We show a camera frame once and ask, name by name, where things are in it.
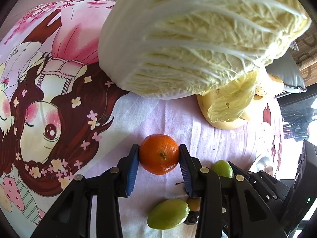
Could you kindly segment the large orange tangerine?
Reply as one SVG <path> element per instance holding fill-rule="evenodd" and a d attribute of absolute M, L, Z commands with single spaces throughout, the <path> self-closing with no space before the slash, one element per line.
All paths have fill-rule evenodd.
<path fill-rule="evenodd" d="M 151 174 L 165 175 L 175 169 L 179 160 L 178 144 L 168 135 L 152 134 L 141 143 L 139 161 Z"/>

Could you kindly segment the green jujube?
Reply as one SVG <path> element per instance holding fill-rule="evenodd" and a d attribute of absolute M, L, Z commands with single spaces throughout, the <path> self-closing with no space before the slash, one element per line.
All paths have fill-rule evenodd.
<path fill-rule="evenodd" d="M 168 199 L 156 205 L 148 215 L 152 229 L 167 230 L 182 224 L 190 213 L 188 204 L 180 199 Z"/>
<path fill-rule="evenodd" d="M 211 165 L 211 170 L 217 173 L 219 176 L 233 178 L 234 172 L 230 164 L 225 160 L 218 160 Z"/>

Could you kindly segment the brown longan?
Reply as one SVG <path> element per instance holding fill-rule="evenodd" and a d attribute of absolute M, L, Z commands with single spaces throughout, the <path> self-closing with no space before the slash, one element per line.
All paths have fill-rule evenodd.
<path fill-rule="evenodd" d="M 191 212 L 199 212 L 201 206 L 201 199 L 200 198 L 191 198 L 188 197 L 186 203 L 189 206 Z"/>

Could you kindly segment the dark cherry thin stem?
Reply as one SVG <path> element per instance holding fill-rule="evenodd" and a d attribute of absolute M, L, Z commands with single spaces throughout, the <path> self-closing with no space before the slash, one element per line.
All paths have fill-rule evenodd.
<path fill-rule="evenodd" d="M 199 212 L 198 211 L 190 211 L 186 220 L 184 221 L 184 224 L 186 225 L 196 225 L 199 220 Z"/>

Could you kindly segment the silver metal plate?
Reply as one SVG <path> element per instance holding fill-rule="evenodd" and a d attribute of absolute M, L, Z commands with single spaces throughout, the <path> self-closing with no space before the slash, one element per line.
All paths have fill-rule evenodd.
<path fill-rule="evenodd" d="M 273 160 L 266 156 L 266 155 L 260 155 L 258 158 L 254 161 L 254 163 L 251 165 L 249 171 L 253 173 L 258 173 L 260 171 L 264 171 L 265 173 L 274 176 L 274 163 Z"/>

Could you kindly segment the pink cartoon tablecloth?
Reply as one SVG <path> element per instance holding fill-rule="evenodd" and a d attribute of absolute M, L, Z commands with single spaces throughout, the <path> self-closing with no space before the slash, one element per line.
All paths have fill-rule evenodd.
<path fill-rule="evenodd" d="M 209 166 L 248 169 L 266 152 L 281 162 L 279 105 L 258 119 L 215 129 L 195 96 L 153 100 L 118 88 L 98 64 L 98 38 L 114 3 L 66 0 L 24 12 L 1 40 L 1 212 L 30 237 L 77 174 L 97 176 L 135 143 L 165 134 Z"/>

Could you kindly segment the napa cabbage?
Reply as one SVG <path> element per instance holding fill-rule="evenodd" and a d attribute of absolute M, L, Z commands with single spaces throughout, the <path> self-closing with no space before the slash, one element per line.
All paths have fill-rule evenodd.
<path fill-rule="evenodd" d="M 100 33 L 99 65 L 145 98 L 255 94 L 258 72 L 311 22 L 298 0 L 116 0 Z"/>

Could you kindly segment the grey cushion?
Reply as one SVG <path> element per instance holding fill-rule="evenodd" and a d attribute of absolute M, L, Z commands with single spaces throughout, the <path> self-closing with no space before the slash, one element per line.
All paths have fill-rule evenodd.
<path fill-rule="evenodd" d="M 304 79 L 290 52 L 286 52 L 282 57 L 266 66 L 266 71 L 268 74 L 278 76 L 283 81 L 284 88 L 281 93 L 302 93 L 307 90 Z"/>

